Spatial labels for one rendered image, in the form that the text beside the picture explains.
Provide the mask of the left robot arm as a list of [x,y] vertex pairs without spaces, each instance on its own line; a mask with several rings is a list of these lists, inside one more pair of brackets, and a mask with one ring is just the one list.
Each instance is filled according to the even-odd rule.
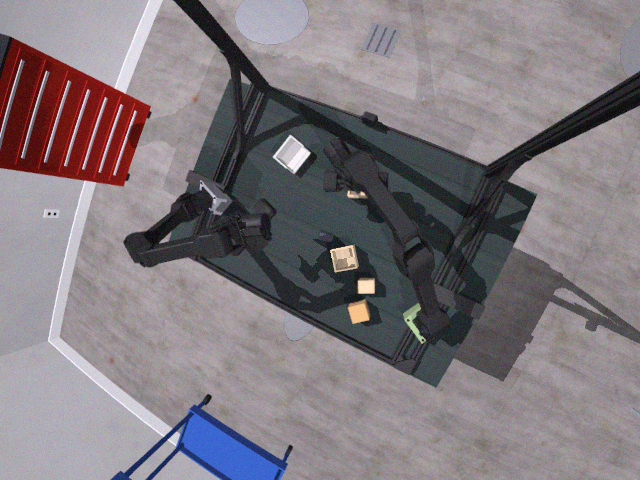
[[[431,242],[421,235],[417,223],[410,220],[380,180],[378,166],[371,154],[359,149],[350,151],[342,138],[337,137],[323,151],[345,185],[354,189],[356,194],[363,192],[391,229],[395,240],[393,258],[399,271],[414,281],[412,284],[421,307],[412,322],[419,330],[419,335],[429,343],[451,327],[449,316],[439,309],[431,279],[435,268]],[[421,243],[405,252],[405,244],[416,236],[422,237]]]

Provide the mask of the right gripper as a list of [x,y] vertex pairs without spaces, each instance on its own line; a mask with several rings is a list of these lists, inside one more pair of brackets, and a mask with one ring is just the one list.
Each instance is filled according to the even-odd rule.
[[[255,212],[253,214],[258,214],[258,213],[267,213],[270,220],[277,214],[277,211],[270,205],[270,203],[263,198],[260,198],[256,204],[253,206],[253,209],[255,210]],[[241,216],[239,214],[237,214],[235,217],[239,217],[241,218]],[[236,245],[234,238],[231,238],[233,245]],[[246,243],[246,241],[245,241]],[[246,248],[248,246],[248,244],[246,243],[246,246],[231,253],[234,256],[238,256],[241,254],[241,252],[244,250],[244,248]]]

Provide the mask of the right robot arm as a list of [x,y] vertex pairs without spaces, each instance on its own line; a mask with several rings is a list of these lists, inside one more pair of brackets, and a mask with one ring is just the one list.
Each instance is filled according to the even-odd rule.
[[[133,262],[150,268],[159,263],[198,255],[205,258],[226,257],[246,246],[246,243],[257,253],[268,245],[272,233],[267,213],[243,215],[241,218],[226,216],[218,222],[210,222],[198,235],[159,244],[182,221],[192,221],[200,215],[200,211],[211,209],[212,203],[213,197],[204,187],[193,194],[186,192],[180,195],[171,205],[170,213],[151,228],[126,236],[123,243]],[[232,243],[233,237],[236,245]]]

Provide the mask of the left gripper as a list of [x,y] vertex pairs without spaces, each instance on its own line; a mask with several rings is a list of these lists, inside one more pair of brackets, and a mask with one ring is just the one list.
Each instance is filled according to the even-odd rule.
[[[379,178],[388,189],[388,173],[379,171]],[[324,172],[323,190],[325,192],[340,192],[343,188],[345,188],[346,191],[355,191],[354,189],[347,187],[342,178],[339,177],[334,170],[326,170]]]

